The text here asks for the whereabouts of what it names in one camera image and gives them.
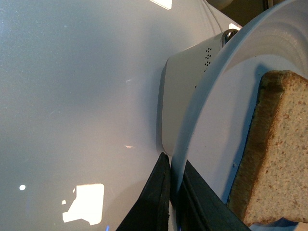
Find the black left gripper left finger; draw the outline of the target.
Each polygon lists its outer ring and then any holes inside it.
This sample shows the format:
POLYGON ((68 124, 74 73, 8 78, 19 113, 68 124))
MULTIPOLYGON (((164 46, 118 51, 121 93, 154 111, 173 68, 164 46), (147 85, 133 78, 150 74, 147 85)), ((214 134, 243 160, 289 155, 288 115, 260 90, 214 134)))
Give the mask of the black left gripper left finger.
POLYGON ((161 153, 138 200, 118 231, 167 231, 170 200, 169 157, 161 153))

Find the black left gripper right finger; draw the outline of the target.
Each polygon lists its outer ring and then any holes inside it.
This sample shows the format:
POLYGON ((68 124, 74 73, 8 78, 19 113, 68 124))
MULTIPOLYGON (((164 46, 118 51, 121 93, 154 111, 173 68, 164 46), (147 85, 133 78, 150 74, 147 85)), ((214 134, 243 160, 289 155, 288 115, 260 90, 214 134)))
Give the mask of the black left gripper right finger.
POLYGON ((182 183, 170 189, 178 231, 248 231, 187 161, 182 183))

